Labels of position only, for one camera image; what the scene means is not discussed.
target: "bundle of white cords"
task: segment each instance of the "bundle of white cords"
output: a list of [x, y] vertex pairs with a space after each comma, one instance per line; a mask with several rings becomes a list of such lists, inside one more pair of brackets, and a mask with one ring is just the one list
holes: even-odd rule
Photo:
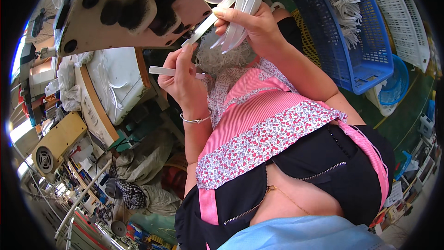
[[249, 43], [244, 40], [238, 47], [223, 54], [221, 46], [210, 48], [219, 39], [215, 30], [216, 28], [213, 28], [201, 37], [199, 50], [196, 54], [196, 65], [215, 77], [226, 68], [247, 66], [251, 61], [250, 54], [252, 53]]
[[[219, 7], [229, 8], [233, 3], [236, 2], [234, 8], [240, 10], [244, 13], [254, 15], [259, 9], [262, 0], [223, 0], [218, 4]], [[211, 14], [193, 33], [191, 38], [186, 40], [182, 47], [186, 44], [193, 44], [196, 42], [217, 20], [214, 14]], [[230, 23], [228, 25], [225, 34], [222, 35], [211, 48], [222, 45], [222, 53], [227, 53], [233, 48], [239, 46], [245, 37], [247, 36], [247, 31], [244, 27], [237, 25], [235, 23]]]
[[336, 18], [341, 26], [342, 35], [348, 49], [356, 48], [359, 42], [358, 33], [361, 31], [357, 28], [361, 25], [362, 16], [358, 3], [361, 0], [329, 0], [331, 5], [335, 8]]
[[108, 113], [108, 111], [109, 111], [108, 99], [109, 98], [111, 99], [111, 103], [114, 105], [114, 122], [115, 122], [115, 120], [117, 118], [117, 110], [122, 111], [123, 106], [122, 106], [122, 104], [117, 102], [117, 97], [115, 96], [114, 89], [122, 88], [123, 86], [125, 86], [127, 84], [127, 82], [125, 82], [121, 86], [116, 86], [116, 85], [112, 84], [109, 77], [108, 77], [108, 73], [105, 69], [105, 66], [103, 65], [102, 62], [99, 63], [99, 65], [97, 66], [97, 69], [99, 72], [100, 85], [102, 86], [102, 89], [104, 91], [104, 95], [103, 95], [103, 99], [102, 99], [101, 103], [102, 103], [105, 111]]

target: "fingernail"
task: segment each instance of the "fingernail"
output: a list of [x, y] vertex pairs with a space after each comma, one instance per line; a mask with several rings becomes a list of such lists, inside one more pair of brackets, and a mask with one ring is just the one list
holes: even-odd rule
[[225, 16], [225, 9], [220, 7], [214, 7], [213, 8], [213, 14], [219, 17]]
[[189, 52], [190, 51], [190, 44], [186, 44], [184, 47], [182, 47], [182, 52]]

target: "zipper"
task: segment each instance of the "zipper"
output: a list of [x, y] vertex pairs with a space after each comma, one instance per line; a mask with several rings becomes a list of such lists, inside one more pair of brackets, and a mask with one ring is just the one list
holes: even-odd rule
[[[276, 165], [276, 167], [277, 167], [282, 173], [284, 173], [284, 172], [282, 171], [282, 169], [279, 168], [279, 166], [274, 162], [274, 160], [273, 160], [273, 163]], [[290, 177], [290, 178], [293, 178], [293, 179], [296, 179], [296, 180], [307, 181], [307, 180], [311, 180], [311, 179], [317, 178], [317, 177], [319, 177], [319, 176], [322, 176], [322, 175], [324, 175], [325, 173], [328, 173], [328, 172], [330, 172], [330, 171], [332, 171], [332, 170], [338, 168], [339, 166], [346, 165], [346, 164], [347, 164], [347, 163], [346, 163], [345, 161], [342, 161], [342, 162], [340, 162], [340, 163], [338, 163], [338, 164], [336, 164], [336, 165], [330, 167], [329, 169], [327, 169], [327, 170], [325, 170], [325, 171], [323, 171], [323, 172], [321, 172], [321, 173], [319, 173], [319, 174], [316, 174], [316, 175], [314, 175], [314, 176], [308, 177], [308, 178], [293, 178], [292, 176], [289, 176], [289, 177]], [[236, 220], [236, 219], [239, 219], [239, 218], [241, 218], [242, 216], [247, 215], [247, 214], [249, 214], [250, 212], [252, 212], [252, 211], [254, 211], [255, 209], [257, 209], [257, 208], [261, 205], [261, 203], [264, 201], [265, 196], [267, 195], [267, 193], [270, 192], [271, 190], [273, 190], [272, 188], [270, 188], [270, 186], [268, 186], [268, 172], [267, 172], [267, 166], [265, 166], [265, 173], [266, 173], [266, 175], [267, 175], [267, 190], [265, 191], [265, 194], [264, 194], [264, 197], [262, 198], [262, 200], [261, 200], [257, 205], [255, 205], [253, 208], [247, 210], [246, 212], [243, 212], [243, 213], [239, 214], [238, 216], [233, 217], [233, 218], [231, 218], [231, 219], [225, 221], [225, 222], [223, 223], [224, 225], [226, 225], [227, 223], [230, 223], [230, 222], [232, 222], [232, 221], [234, 221], [234, 220]]]
[[[276, 167], [277, 167], [282, 173], [284, 173], [284, 171], [282, 171], [282, 169], [279, 168], [279, 166], [275, 163], [274, 159], [272, 158], [271, 160], [273, 160], [273, 163], [276, 165]], [[296, 180], [308, 181], [308, 180], [312, 180], [312, 179], [314, 179], [314, 178], [317, 178], [317, 177], [319, 177], [319, 176], [322, 176], [322, 175], [324, 175], [325, 173], [328, 173], [328, 172], [330, 172], [331, 170], [334, 170], [334, 169], [336, 169], [336, 168], [338, 168], [339, 166], [342, 166], [342, 165], [347, 165], [347, 163], [346, 163], [345, 161], [342, 161], [342, 162], [340, 162], [340, 163], [338, 163], [338, 164], [336, 164], [336, 165], [330, 167], [329, 169], [327, 169], [327, 170], [325, 170], [325, 171], [323, 171], [323, 172], [320, 172], [319, 174], [316, 174], [316, 175], [314, 175], [314, 176], [308, 177], [308, 178], [293, 178], [292, 176], [289, 176], [289, 177], [290, 177], [290, 178], [293, 178], [293, 179], [296, 179]]]
[[269, 186], [268, 186], [268, 171], [267, 171], [267, 165], [265, 165], [265, 175], [266, 175], [266, 177], [267, 177], [267, 187], [266, 187], [266, 191], [265, 191], [265, 194], [264, 194], [264, 197], [262, 198], [262, 200], [261, 200], [257, 205], [255, 205], [253, 208], [247, 210], [246, 212], [243, 212], [243, 213], [239, 214], [238, 216], [233, 217], [233, 218], [231, 218], [231, 219], [225, 221], [225, 222], [223, 223], [224, 225], [226, 225], [227, 223], [230, 223], [230, 222], [232, 222], [232, 221], [234, 221], [234, 220], [236, 220], [236, 219], [239, 219], [239, 218], [241, 218], [241, 217], [244, 216], [244, 215], [249, 214], [250, 212], [254, 211], [255, 209], [257, 209], [257, 208], [261, 205], [261, 203], [262, 203], [262, 202], [264, 201], [264, 199], [265, 199], [265, 196], [266, 196], [267, 193], [270, 191], [270, 188], [269, 188]]

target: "woman's hand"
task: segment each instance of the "woman's hand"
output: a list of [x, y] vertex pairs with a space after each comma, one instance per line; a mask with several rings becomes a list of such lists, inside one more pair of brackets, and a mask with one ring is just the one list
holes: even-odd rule
[[182, 108], [186, 120], [208, 116], [207, 88], [196, 78], [196, 66], [191, 58], [197, 43], [169, 53], [164, 68], [176, 69], [175, 76], [159, 75], [158, 83]]
[[279, 31], [269, 6], [264, 2], [254, 16], [233, 8], [220, 7], [213, 8], [213, 13], [219, 18], [214, 23], [217, 35], [225, 33], [229, 22], [237, 23], [247, 30], [247, 40], [254, 52], [265, 59], [273, 59], [283, 47], [290, 45]]

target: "woman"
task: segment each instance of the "woman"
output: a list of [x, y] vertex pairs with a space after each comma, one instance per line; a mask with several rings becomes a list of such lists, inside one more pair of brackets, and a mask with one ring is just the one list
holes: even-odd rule
[[[301, 242], [297, 230], [307, 226], [315, 237], [330, 236], [332, 225], [342, 226], [336, 235], [362, 235], [360, 247], [379, 245], [353, 224], [369, 225], [391, 192], [389, 143], [301, 53], [300, 32], [285, 9], [272, 14], [262, 3], [255, 16], [219, 7], [213, 12], [216, 34], [229, 22], [242, 25], [260, 58], [248, 69], [207, 78], [206, 86], [194, 77], [196, 44], [165, 61], [176, 75], [158, 82], [183, 110], [189, 163], [175, 222], [181, 248], [225, 243], [222, 248], [230, 249], [231, 242], [243, 241], [247, 249], [265, 249], [259, 238], [285, 241], [280, 235], [290, 230], [291, 240]], [[277, 226], [288, 229], [270, 231]]]

